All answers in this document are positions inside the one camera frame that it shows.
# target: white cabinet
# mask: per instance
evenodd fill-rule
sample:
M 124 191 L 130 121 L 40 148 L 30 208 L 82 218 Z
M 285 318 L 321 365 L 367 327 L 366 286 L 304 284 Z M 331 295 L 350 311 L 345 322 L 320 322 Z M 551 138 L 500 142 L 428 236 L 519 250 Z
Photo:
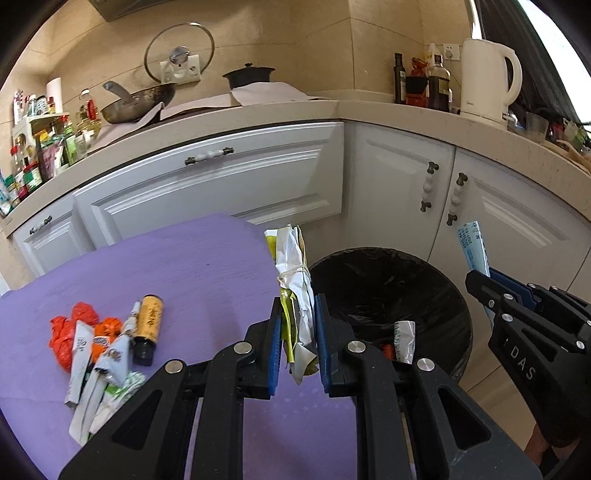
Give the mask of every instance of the white cabinet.
M 188 157 L 232 148 L 194 165 Z M 269 228 L 341 211 L 343 124 L 283 125 L 170 150 L 75 193 L 95 245 L 208 215 L 229 213 Z
M 348 134 L 353 136 L 346 199 L 349 246 L 394 248 L 426 260 L 443 213 L 455 147 L 360 123 Z M 422 212 L 424 188 L 431 206 Z
M 460 174 L 467 181 L 459 189 L 457 220 L 449 226 L 447 213 Z M 488 318 L 464 285 L 468 267 L 457 230 L 474 220 L 482 228 L 490 266 L 523 283 L 567 289 L 591 245 L 589 222 L 560 199 L 499 164 L 457 150 L 446 209 L 429 262 L 455 283 L 470 308 L 474 341 L 462 379 L 467 390 L 499 365 L 487 346 Z
M 13 234 L 36 277 L 95 249 L 68 194 L 43 209 Z

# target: trash can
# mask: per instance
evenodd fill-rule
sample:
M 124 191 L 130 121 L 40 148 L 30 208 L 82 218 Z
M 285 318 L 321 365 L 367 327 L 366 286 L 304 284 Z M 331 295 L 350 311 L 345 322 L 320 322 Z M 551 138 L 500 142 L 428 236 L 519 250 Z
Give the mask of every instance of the trash can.
M 330 315 L 381 348 L 394 343 L 394 323 L 415 322 L 414 359 L 430 358 L 460 381 L 472 349 L 472 321 L 456 286 L 424 260 L 393 249 L 343 250 L 310 268 L 314 294 Z

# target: spice jar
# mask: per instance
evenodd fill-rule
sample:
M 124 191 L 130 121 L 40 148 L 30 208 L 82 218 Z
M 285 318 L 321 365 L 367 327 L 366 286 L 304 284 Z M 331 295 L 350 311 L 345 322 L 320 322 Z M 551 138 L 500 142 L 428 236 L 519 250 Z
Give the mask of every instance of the spice jar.
M 14 181 L 14 177 L 9 175 L 6 177 L 6 188 L 8 189 L 8 197 L 10 199 L 10 203 L 12 203 L 13 207 L 16 207 L 19 203 L 21 203 L 21 199 L 18 197 L 18 185 L 17 182 Z
M 43 183 L 43 179 L 41 178 L 41 170 L 39 169 L 39 162 L 31 163 L 29 165 L 27 157 L 25 157 L 24 162 L 25 169 L 23 172 L 25 173 L 25 183 L 27 184 L 27 189 L 29 192 L 33 192 L 37 190 Z

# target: white kettle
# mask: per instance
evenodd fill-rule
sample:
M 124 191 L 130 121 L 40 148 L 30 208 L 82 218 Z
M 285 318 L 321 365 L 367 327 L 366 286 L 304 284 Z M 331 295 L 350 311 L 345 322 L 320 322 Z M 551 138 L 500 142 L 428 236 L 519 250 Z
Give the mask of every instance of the white kettle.
M 513 65 L 511 88 L 505 58 Z M 519 95 L 522 81 L 521 63 L 514 50 L 488 40 L 466 39 L 462 51 L 460 115 L 506 129 L 508 106 Z

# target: drawer handle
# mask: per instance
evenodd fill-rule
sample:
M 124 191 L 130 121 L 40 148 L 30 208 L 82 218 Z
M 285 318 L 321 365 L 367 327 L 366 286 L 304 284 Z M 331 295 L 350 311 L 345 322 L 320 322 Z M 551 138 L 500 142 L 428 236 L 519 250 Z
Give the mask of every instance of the drawer handle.
M 193 165 L 196 163 L 201 163 L 205 160 L 211 160 L 213 158 L 223 157 L 224 155 L 228 155 L 229 153 L 234 153 L 234 149 L 230 147 L 223 148 L 222 150 L 214 150 L 213 152 L 203 153 L 201 155 L 197 155 L 196 157 L 189 157 L 185 160 L 185 165 Z
M 51 215 L 49 217 L 47 217 L 45 220 L 43 220 L 39 225 L 34 226 L 33 228 L 31 228 L 29 230 L 29 235 L 32 235 L 34 233 L 37 233 L 39 230 L 41 230 L 43 227 L 45 227 L 46 225 L 49 225 L 49 223 L 53 220 L 53 218 L 51 217 Z
M 427 167 L 427 175 L 425 176 L 425 183 L 423 184 L 423 199 L 421 200 L 421 211 L 426 212 L 431 208 L 431 192 L 433 191 L 433 175 L 435 171 L 439 170 L 439 165 L 430 161 Z
M 447 224 L 453 225 L 457 220 L 457 208 L 462 204 L 462 197 L 464 192 L 464 184 L 468 181 L 468 175 L 460 172 L 457 176 L 456 186 L 453 188 L 452 198 L 449 200 L 449 213 L 447 214 Z

